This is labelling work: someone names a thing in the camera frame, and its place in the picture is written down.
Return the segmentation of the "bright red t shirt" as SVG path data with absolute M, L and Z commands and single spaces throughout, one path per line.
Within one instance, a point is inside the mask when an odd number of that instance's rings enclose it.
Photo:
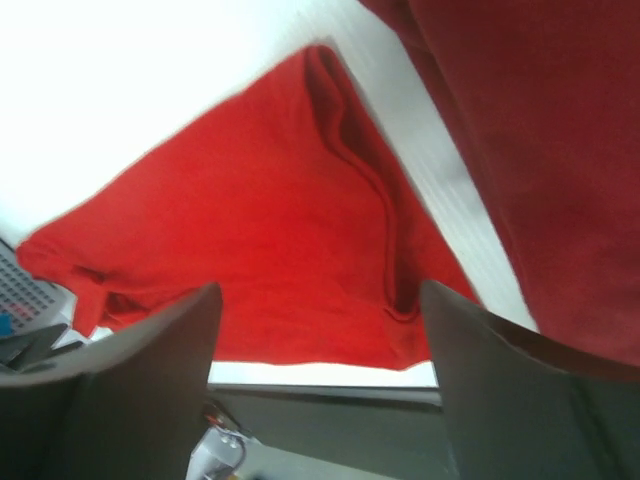
M 306 47 L 17 249 L 123 329 L 208 283 L 215 357 L 402 370 L 430 357 L 421 283 L 473 289 L 337 55 Z

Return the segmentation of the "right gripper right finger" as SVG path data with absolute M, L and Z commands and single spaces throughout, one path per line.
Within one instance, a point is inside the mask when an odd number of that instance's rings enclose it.
M 426 281 L 421 311 L 463 479 L 636 479 L 639 370 Z

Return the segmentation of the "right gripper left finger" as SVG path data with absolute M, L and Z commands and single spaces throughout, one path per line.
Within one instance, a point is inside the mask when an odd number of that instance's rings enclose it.
M 2 375 L 2 478 L 185 478 L 221 310 L 210 284 L 116 334 Z

